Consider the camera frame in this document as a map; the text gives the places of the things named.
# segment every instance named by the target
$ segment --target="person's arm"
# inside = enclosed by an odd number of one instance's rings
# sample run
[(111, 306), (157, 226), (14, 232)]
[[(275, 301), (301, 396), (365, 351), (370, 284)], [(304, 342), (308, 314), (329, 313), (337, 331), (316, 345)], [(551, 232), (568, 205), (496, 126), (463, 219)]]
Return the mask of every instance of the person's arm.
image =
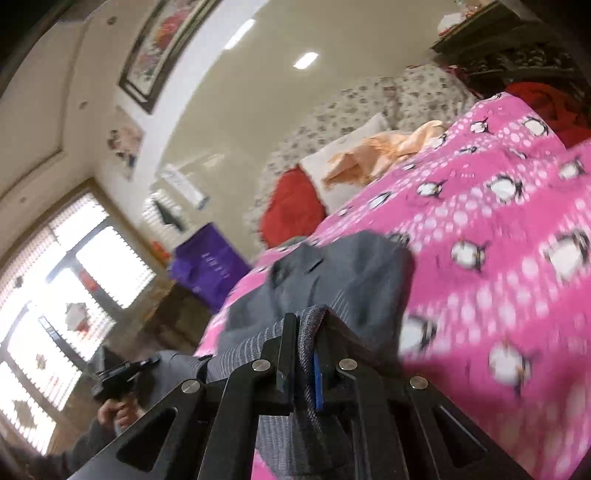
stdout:
[(14, 449), (14, 455), (35, 480), (66, 480), (115, 439), (114, 425), (125, 429), (139, 416), (141, 412), (135, 401), (108, 400), (72, 449), (58, 454), (35, 456)]

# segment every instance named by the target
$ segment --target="hand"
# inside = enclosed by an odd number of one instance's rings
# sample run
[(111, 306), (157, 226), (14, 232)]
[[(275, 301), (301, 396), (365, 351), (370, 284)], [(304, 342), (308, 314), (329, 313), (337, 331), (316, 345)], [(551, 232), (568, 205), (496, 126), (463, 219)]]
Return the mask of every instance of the hand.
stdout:
[(96, 415), (99, 423), (104, 428), (112, 430), (117, 425), (122, 430), (127, 429), (144, 415), (137, 400), (127, 397), (123, 401), (107, 400)]

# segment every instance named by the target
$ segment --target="ceiling light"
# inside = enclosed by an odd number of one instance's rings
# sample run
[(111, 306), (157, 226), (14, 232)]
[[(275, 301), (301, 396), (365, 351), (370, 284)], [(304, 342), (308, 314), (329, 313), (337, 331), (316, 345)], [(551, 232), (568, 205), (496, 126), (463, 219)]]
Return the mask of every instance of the ceiling light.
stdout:
[(308, 53), (304, 53), (304, 56), (300, 58), (296, 63), (294, 63), (294, 67), (300, 70), (308, 68), (315, 59), (318, 58), (318, 54), (309, 51)]
[(236, 45), (240, 41), (240, 39), (246, 34), (246, 32), (248, 32), (251, 29), (251, 27), (254, 24), (255, 24), (255, 21), (252, 18), (245, 21), (244, 25), (242, 25), (238, 29), (238, 31), (236, 33), (234, 33), (232, 38), (230, 40), (228, 40), (228, 43), (226, 43), (224, 50), (230, 50), (230, 48), (232, 48), (234, 45)]

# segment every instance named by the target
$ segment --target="floral painting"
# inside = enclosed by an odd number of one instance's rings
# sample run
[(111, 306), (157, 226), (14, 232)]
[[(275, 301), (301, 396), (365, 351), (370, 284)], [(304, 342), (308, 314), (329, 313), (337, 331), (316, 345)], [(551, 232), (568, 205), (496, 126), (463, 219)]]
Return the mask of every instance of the floral painting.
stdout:
[(190, 36), (220, 0), (162, 0), (126, 62), (120, 86), (150, 113)]
[(144, 131), (120, 106), (115, 108), (113, 123), (107, 137), (107, 147), (121, 166), (123, 175), (131, 180), (139, 157)]

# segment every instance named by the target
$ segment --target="metal screw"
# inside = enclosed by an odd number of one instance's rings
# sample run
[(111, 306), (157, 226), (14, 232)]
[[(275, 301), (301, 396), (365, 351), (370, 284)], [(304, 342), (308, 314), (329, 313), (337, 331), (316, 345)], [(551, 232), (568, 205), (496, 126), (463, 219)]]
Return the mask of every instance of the metal screw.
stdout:
[(412, 377), (410, 379), (410, 386), (416, 390), (425, 390), (429, 386), (429, 382), (423, 377)]
[(265, 371), (269, 370), (270, 367), (271, 367), (271, 364), (269, 363), (269, 360), (259, 359), (259, 360), (255, 360), (252, 363), (252, 369), (255, 372), (265, 372)]
[(201, 385), (199, 385), (197, 380), (187, 380), (183, 383), (181, 389), (183, 390), (183, 393), (195, 393), (200, 387)]
[(357, 368), (357, 362), (355, 360), (353, 360), (352, 358), (343, 358), (339, 362), (339, 367), (341, 368), (341, 370), (347, 370), (347, 371), (355, 370)]

